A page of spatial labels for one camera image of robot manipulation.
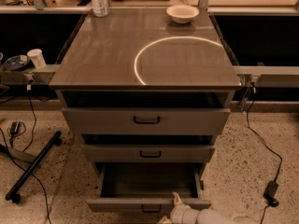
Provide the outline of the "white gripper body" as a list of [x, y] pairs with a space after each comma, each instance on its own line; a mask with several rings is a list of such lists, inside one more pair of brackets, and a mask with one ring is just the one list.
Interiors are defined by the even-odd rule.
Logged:
[[170, 213], [173, 224], [197, 224], [199, 211], [192, 209], [187, 204], [176, 205]]

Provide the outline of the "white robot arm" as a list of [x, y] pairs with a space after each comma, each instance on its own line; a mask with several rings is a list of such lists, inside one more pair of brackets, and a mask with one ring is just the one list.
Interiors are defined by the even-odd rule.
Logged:
[[173, 195], [174, 208], [170, 217], [162, 217], [157, 224], [238, 224], [212, 209], [193, 209], [180, 199], [178, 193], [174, 192]]

